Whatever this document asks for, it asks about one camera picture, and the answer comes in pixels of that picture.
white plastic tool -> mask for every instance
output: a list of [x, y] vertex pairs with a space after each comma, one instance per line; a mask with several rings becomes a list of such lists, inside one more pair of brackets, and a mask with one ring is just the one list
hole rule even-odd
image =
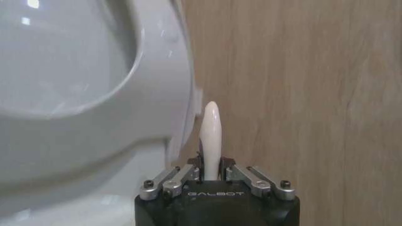
[[221, 126], [219, 108], [211, 101], [204, 109], [200, 125], [200, 143], [203, 148], [204, 180], [216, 180], [221, 153]]

wooden wall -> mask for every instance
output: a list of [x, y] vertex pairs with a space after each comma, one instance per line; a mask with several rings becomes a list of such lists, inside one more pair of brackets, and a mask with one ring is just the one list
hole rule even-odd
[[181, 2], [223, 154], [292, 181], [303, 226], [402, 225], [402, 1]]

white object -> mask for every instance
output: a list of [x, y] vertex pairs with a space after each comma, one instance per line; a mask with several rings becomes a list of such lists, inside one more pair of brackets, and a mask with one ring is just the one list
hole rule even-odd
[[199, 109], [179, 11], [0, 1], [0, 226], [133, 224]]
[[204, 180], [216, 180], [221, 155], [221, 126], [219, 108], [212, 101], [204, 109], [200, 124], [200, 143], [203, 150]]

metal bracket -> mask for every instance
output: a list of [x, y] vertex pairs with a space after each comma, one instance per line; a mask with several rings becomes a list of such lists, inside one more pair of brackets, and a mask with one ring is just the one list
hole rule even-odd
[[139, 189], [139, 197], [141, 200], [153, 200], [157, 197], [159, 191], [161, 189], [161, 183], [171, 179], [177, 173], [177, 168], [172, 167], [164, 170], [159, 175], [151, 180], [149, 187], [144, 188], [144, 185]]
[[171, 180], [163, 182], [163, 193], [171, 198], [181, 194], [181, 186], [187, 180], [197, 180], [200, 170], [192, 165], [185, 164]]
[[257, 197], [261, 197], [271, 191], [269, 183], [256, 177], [247, 168], [239, 165], [233, 165], [225, 169], [225, 180], [241, 180], [249, 187], [251, 194]]
[[252, 166], [248, 168], [249, 171], [263, 180], [269, 182], [269, 185], [272, 187], [272, 191], [275, 193], [275, 196], [277, 197], [277, 199], [280, 200], [285, 200], [285, 201], [291, 201], [295, 199], [296, 193], [295, 193], [295, 189], [289, 187], [289, 183], [287, 184], [285, 187], [283, 187], [281, 185], [277, 185], [275, 183], [275, 181], [272, 181], [264, 174], [264, 172], [261, 171], [261, 169], [257, 166]]

toilet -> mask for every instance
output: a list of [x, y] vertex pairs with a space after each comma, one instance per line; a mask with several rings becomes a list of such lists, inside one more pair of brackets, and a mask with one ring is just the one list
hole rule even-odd
[[0, 1], [0, 226], [130, 226], [200, 113], [173, 0]]

